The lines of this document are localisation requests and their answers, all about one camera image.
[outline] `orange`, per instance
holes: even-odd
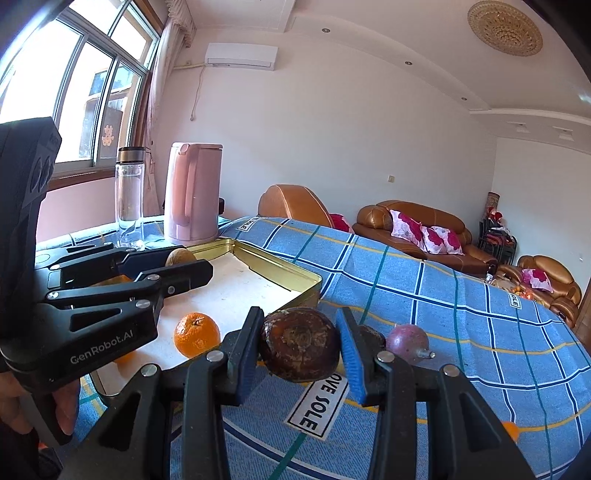
[[[517,443],[517,439],[519,438],[519,427],[512,421],[502,421],[501,423],[513,441]]]
[[[127,363],[129,360],[131,360],[135,355],[135,350],[130,351],[129,353],[126,353],[123,356],[120,356],[119,358],[116,358],[115,360],[113,360],[117,365],[119,364],[124,364]]]
[[[187,358],[201,355],[220,342],[220,329],[204,313],[185,315],[174,329],[174,346]]]

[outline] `bottle cap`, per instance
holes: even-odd
[[[118,164],[144,163],[146,156],[145,147],[121,147],[117,155]]]

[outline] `pink floral pillow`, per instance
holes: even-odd
[[[392,236],[408,240],[421,250],[426,251],[425,243],[423,242],[423,233],[421,232],[421,224],[408,215],[404,215],[402,212],[397,212],[396,210],[390,210],[390,214],[392,214],[392,221],[394,223]]]
[[[425,242],[425,251],[430,254],[446,254],[447,248],[435,230],[429,226],[421,225],[421,232],[423,233],[423,241]]]
[[[442,226],[433,226],[431,228],[433,228],[433,230],[435,230],[435,233],[439,235],[443,240],[448,254],[464,254],[464,252],[462,251],[462,244],[460,243],[460,239],[457,237],[456,233],[453,230],[450,230],[449,228],[443,228]]]
[[[523,283],[529,284],[531,288],[546,290],[552,293],[554,289],[550,284],[550,279],[544,270],[539,268],[524,268],[521,272]]]

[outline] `human hand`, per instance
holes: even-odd
[[[0,374],[0,420],[15,432],[26,434],[33,428],[25,417],[18,397],[27,394],[12,372]],[[66,435],[71,435],[78,416],[80,380],[53,392],[56,401],[56,418]]]

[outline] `ceiling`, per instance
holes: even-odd
[[[476,1],[187,0],[187,3],[198,28],[291,30],[337,41],[407,69],[468,110],[502,109],[497,122],[520,121],[507,117],[512,115],[507,109],[591,118],[591,82],[558,34],[524,1],[504,0],[536,23],[544,47],[531,57],[501,53],[481,42],[468,25],[467,12]],[[329,28],[330,33],[322,33],[322,28]],[[557,119],[555,114],[550,117],[553,121]],[[475,115],[475,118],[482,121],[484,117]],[[489,126],[491,121],[489,116],[484,123]],[[504,130],[507,131],[504,136],[512,136],[512,128]],[[572,142],[568,143],[563,146],[574,148]],[[577,150],[587,151],[587,146]]]

